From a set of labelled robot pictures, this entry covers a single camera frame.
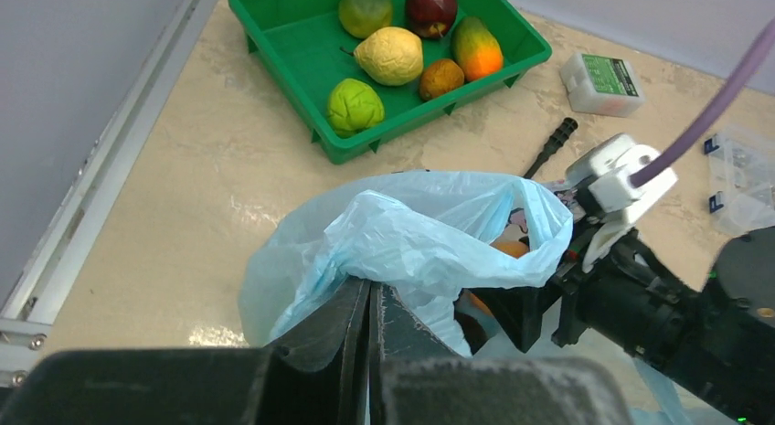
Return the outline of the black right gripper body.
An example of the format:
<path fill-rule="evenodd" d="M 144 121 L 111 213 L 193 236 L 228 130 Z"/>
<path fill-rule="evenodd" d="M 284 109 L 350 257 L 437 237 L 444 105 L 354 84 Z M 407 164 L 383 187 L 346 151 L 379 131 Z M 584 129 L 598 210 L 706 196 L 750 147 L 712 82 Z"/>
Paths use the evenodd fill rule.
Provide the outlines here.
<path fill-rule="evenodd" d="M 544 314 L 557 302 L 561 303 L 560 316 L 551 335 L 557 346 L 576 344 L 589 329 L 612 339 L 611 319 L 601 309 L 592 307 L 597 301 L 593 292 L 600 289 L 597 282 L 601 276 L 582 270 L 583 256 L 601 228 L 600 223 L 575 224 L 570 245 L 557 269 L 540 287 L 472 289 L 473 296 L 487 306 L 518 350 L 526 352 L 536 343 L 541 336 Z"/>

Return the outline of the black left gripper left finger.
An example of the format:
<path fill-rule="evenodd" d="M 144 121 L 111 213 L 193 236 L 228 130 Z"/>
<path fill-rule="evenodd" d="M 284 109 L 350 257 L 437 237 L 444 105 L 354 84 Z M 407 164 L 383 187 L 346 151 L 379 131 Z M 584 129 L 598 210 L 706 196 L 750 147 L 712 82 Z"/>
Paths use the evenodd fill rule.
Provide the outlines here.
<path fill-rule="evenodd" d="M 350 279 L 261 348 L 69 350 L 41 361 L 4 424 L 360 424 L 371 285 Z"/>

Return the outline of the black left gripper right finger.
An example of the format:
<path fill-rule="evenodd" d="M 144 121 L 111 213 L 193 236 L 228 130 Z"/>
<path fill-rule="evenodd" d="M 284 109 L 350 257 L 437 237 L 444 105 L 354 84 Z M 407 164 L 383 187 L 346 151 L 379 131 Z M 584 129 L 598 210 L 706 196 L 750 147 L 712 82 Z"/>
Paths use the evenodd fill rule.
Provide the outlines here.
<path fill-rule="evenodd" d="M 383 283 L 369 295 L 372 424 L 630 424 L 615 379 L 582 357 L 470 359 Z"/>

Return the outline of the orange pink fake peach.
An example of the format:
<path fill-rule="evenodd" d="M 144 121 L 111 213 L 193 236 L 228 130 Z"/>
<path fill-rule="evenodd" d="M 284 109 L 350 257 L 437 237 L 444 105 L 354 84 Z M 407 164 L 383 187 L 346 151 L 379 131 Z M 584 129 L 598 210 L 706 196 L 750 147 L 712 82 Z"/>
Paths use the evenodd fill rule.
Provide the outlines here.
<path fill-rule="evenodd" d="M 491 248 L 499 252 L 500 260 L 518 260 L 530 251 L 529 245 L 521 240 L 497 240 L 491 244 Z M 494 317 L 493 311 L 483 299 L 473 291 L 468 292 L 468 295 L 469 301 L 476 309 L 485 315 Z"/>

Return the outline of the light blue plastic bag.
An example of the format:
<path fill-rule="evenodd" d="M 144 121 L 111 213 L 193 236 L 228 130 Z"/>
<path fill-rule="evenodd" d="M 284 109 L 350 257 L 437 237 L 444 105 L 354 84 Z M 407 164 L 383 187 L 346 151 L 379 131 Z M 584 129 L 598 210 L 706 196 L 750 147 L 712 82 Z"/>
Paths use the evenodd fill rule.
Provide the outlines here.
<path fill-rule="evenodd" d="M 238 298 L 248 342 L 263 346 L 321 307 L 347 275 L 394 285 L 455 353 L 470 357 L 452 303 L 467 286 L 543 285 L 582 212 L 565 182 L 409 171 L 321 194 L 283 218 L 249 259 Z M 530 251 L 500 260 L 497 240 Z"/>

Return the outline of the lime green fake fruit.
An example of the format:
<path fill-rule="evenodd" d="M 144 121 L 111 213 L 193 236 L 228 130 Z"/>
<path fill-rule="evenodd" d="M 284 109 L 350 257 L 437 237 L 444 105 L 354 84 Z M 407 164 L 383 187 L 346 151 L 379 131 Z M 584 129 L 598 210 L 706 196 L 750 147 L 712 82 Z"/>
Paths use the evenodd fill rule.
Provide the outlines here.
<path fill-rule="evenodd" d="M 347 78 L 330 92 L 326 118 L 338 137 L 349 138 L 382 123 L 386 110 L 369 84 Z"/>

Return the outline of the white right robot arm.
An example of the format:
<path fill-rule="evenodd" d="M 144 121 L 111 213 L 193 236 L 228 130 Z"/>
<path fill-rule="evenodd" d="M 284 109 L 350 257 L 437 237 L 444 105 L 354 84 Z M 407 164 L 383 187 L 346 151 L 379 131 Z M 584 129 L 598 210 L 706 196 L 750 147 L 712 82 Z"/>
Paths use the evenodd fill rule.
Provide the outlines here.
<path fill-rule="evenodd" d="M 573 345 L 593 329 L 628 355 L 733 420 L 774 421 L 774 230 L 729 240 L 702 290 L 670 272 L 628 231 L 590 271 L 597 226 L 575 225 L 556 272 L 540 287 L 476 288 L 520 351 L 537 341 L 544 313 L 560 307 L 552 341 Z"/>

